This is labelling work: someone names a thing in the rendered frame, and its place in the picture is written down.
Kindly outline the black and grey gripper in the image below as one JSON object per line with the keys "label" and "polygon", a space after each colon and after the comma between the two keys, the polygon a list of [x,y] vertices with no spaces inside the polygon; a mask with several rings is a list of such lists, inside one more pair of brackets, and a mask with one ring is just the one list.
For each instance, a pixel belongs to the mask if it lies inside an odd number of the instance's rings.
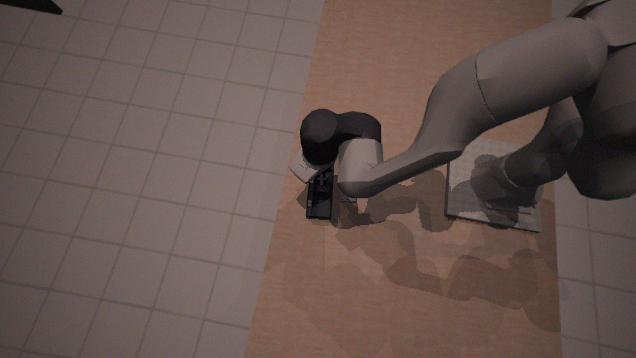
{"label": "black and grey gripper", "polygon": [[326,185],[326,172],[331,168],[332,166],[329,167],[328,169],[325,169],[323,172],[321,172],[315,177],[317,178],[317,185]]}

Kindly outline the black rack of three labelled bins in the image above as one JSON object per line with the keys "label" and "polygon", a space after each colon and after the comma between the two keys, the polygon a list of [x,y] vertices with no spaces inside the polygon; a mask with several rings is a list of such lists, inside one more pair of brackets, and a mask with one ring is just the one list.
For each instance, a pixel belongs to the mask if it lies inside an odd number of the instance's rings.
{"label": "black rack of three labelled bins", "polygon": [[[331,219],[334,165],[326,172],[326,185],[317,185],[317,178],[308,184],[306,217]],[[327,217],[327,218],[326,218]]]}

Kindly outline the white domino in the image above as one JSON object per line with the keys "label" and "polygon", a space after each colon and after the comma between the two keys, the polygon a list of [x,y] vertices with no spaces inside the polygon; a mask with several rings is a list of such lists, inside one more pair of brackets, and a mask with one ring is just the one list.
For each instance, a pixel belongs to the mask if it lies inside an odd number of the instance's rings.
{"label": "white domino", "polygon": [[341,201],[356,202],[356,198],[347,197],[345,194],[341,194]]}

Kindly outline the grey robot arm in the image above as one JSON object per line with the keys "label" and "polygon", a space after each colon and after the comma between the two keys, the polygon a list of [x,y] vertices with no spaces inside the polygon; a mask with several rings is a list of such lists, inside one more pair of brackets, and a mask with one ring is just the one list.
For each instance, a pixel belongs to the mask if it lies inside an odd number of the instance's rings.
{"label": "grey robot arm", "polygon": [[369,198],[457,159],[483,132],[550,106],[531,144],[472,170],[485,208],[532,214],[543,184],[566,171],[583,196],[629,198],[636,194],[636,0],[583,0],[572,12],[444,73],[406,151],[383,162],[376,118],[317,109],[302,121],[288,168],[308,184],[339,154],[339,189]]}

